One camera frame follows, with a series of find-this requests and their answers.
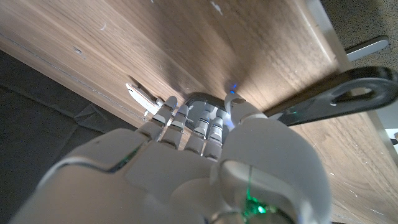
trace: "wooden board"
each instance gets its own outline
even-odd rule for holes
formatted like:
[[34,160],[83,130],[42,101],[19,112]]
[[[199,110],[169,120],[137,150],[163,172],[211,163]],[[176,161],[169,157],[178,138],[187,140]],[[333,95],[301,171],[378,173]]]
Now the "wooden board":
[[[127,122],[140,83],[184,102],[237,91],[262,110],[338,69],[302,2],[2,1],[0,48]],[[294,127],[330,174],[332,219],[397,223],[398,172],[366,113]]]

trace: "white robotic hand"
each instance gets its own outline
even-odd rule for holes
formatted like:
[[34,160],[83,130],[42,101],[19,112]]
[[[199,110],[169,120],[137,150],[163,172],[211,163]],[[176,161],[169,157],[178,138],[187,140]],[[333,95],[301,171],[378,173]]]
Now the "white robotic hand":
[[11,223],[330,222],[325,171],[297,133],[228,94],[235,128],[224,144],[222,119],[206,134],[204,111],[178,151],[187,106],[158,141],[176,104],[172,96],[135,132],[117,129],[73,150]]

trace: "green led light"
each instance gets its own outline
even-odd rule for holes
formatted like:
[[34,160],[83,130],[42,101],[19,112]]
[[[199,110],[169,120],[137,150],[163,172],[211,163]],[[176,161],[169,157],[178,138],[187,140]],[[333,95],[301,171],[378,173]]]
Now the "green led light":
[[262,206],[259,206],[258,210],[259,210],[259,213],[266,213],[267,212],[266,209],[263,208]]

